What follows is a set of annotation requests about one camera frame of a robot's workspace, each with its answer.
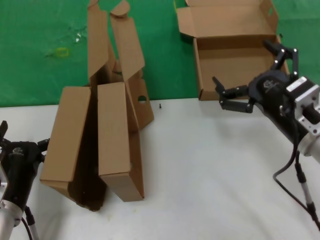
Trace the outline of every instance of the open cardboard box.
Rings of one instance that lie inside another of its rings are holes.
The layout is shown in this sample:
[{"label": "open cardboard box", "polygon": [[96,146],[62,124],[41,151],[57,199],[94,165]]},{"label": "open cardboard box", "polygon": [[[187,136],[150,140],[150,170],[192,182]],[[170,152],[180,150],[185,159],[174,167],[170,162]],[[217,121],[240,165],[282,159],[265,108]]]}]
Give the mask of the open cardboard box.
[{"label": "open cardboard box", "polygon": [[40,181],[91,211],[103,205],[98,176],[97,100],[89,87],[65,87]]},{"label": "open cardboard box", "polygon": [[98,2],[91,0],[88,6],[89,85],[97,95],[97,86],[100,84],[125,82],[141,130],[154,120],[154,114],[143,80],[145,59],[134,19],[128,17],[130,5],[123,0],[110,13],[119,57],[117,60],[108,35],[107,12],[100,9]]},{"label": "open cardboard box", "polygon": [[99,176],[124,202],[144,198],[140,137],[123,82],[99,85]]},{"label": "open cardboard box", "polygon": [[[193,37],[198,97],[219,100],[212,78],[226,88],[247,85],[270,69],[274,57],[263,40],[276,36],[278,14],[271,0],[187,0],[178,8],[182,35]],[[284,70],[289,72],[287,64]]]}]

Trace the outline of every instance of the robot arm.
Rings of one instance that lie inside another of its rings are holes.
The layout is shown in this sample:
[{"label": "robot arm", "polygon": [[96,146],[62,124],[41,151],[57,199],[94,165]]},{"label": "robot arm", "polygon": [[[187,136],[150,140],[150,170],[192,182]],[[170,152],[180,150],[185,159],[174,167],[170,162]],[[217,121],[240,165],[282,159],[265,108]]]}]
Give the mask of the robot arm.
[{"label": "robot arm", "polygon": [[33,240],[38,240],[35,222],[26,204],[39,164],[45,159],[42,152],[47,150],[49,139],[38,143],[10,142],[4,138],[7,129],[8,124],[3,121],[0,125],[0,239],[9,240],[13,228],[21,221],[27,225],[22,219],[25,212],[28,233]]},{"label": "robot arm", "polygon": [[[290,161],[273,175],[273,179],[311,215],[320,230],[316,208],[299,163],[300,152],[305,156],[313,156],[320,163],[320,87],[304,76],[299,77],[296,48],[287,48],[267,40],[263,44],[275,56],[269,70],[255,77],[248,86],[231,89],[225,89],[222,83],[213,77],[215,90],[219,94],[222,109],[252,113],[253,106],[256,105],[293,143]],[[287,59],[292,60],[292,73],[289,74],[281,71]],[[248,96],[249,101],[247,103],[231,101],[242,96]],[[306,206],[277,180],[277,176],[287,170],[294,161]]]}]

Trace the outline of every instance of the hole in cardboard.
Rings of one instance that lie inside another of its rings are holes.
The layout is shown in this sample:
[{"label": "hole in cardboard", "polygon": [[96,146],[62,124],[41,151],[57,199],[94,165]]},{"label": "hole in cardboard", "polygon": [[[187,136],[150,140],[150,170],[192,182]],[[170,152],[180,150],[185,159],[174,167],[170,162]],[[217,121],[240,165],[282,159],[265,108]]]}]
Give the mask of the hole in cardboard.
[{"label": "hole in cardboard", "polygon": [[147,102],[147,98],[146,98],[146,96],[141,95],[138,97],[138,101],[141,104],[145,104]]},{"label": "hole in cardboard", "polygon": [[272,16],[272,14],[274,13],[274,9],[272,8],[272,7],[270,7],[270,9],[269,9],[269,17],[271,17]]}]

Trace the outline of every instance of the yellow tape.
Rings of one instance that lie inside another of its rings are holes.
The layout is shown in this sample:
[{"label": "yellow tape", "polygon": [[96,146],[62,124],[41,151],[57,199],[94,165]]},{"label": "yellow tape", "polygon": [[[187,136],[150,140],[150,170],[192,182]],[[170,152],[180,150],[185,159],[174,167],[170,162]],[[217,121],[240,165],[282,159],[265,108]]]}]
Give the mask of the yellow tape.
[{"label": "yellow tape", "polygon": [[55,49],[55,56],[58,58],[66,58],[69,56],[69,49],[67,47],[58,47]]}]

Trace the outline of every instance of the cable connector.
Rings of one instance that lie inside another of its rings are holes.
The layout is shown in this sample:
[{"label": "cable connector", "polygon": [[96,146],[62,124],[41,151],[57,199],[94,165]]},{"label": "cable connector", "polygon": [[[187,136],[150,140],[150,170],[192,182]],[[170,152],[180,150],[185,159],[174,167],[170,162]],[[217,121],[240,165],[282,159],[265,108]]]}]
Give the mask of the cable connector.
[{"label": "cable connector", "polygon": [[306,183],[307,178],[306,178],[304,171],[302,170],[301,164],[296,162],[294,166],[295,166],[296,176],[298,178],[299,183],[301,183],[301,184]]},{"label": "cable connector", "polygon": [[28,225],[29,226],[34,225],[36,221],[28,206],[25,206],[24,212],[25,212],[25,219]]}]

